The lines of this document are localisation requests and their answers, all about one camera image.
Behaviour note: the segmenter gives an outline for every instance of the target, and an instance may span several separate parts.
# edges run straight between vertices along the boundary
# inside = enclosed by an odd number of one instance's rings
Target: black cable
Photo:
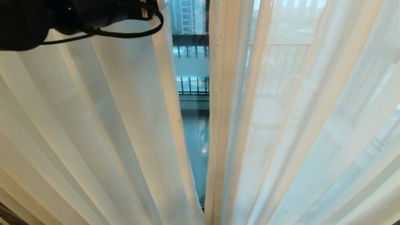
[[[42,42],[40,45],[67,43],[70,41],[81,40],[81,39],[89,38],[92,36],[94,36],[94,34],[86,34],[86,35],[82,35],[82,36],[78,36],[78,37],[74,37],[74,38],[67,38],[67,39],[63,39],[63,40],[46,41],[46,42]]]
[[[116,32],[107,32],[107,31],[102,31],[102,30],[96,30],[93,27],[89,27],[86,25],[83,25],[80,29],[81,31],[87,33],[87,34],[92,34],[92,35],[99,35],[99,36],[107,36],[107,37],[114,37],[114,38],[141,38],[141,37],[146,37],[146,36],[150,36],[153,35],[155,33],[157,33],[158,31],[161,30],[162,26],[164,25],[164,17],[162,16],[161,12],[147,4],[144,2],[140,2],[140,3],[121,3],[120,5],[122,6],[126,6],[127,8],[144,8],[147,10],[152,11],[160,20],[160,24],[155,27],[154,29],[145,31],[145,32],[141,32],[141,33],[116,33]]]

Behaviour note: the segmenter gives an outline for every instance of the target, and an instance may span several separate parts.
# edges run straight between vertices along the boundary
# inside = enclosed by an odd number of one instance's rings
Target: sheer curtain
[[[32,225],[203,224],[170,37],[2,52],[0,202]]]
[[[399,2],[211,7],[207,224],[399,220]]]

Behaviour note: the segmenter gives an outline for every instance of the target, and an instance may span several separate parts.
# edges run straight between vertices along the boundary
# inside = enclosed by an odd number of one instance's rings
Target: black object
[[[160,19],[160,25],[146,32],[100,30],[123,20],[151,20],[153,15]],[[156,0],[0,0],[0,50],[23,51],[93,35],[139,38],[155,34],[163,24]],[[44,42],[52,28],[66,35],[86,35]]]

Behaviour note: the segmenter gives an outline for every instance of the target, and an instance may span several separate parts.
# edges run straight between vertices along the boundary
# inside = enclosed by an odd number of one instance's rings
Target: white sheer curtain
[[[0,202],[28,224],[203,224],[162,13],[0,54]]]
[[[211,10],[207,224],[399,220],[399,2]]]

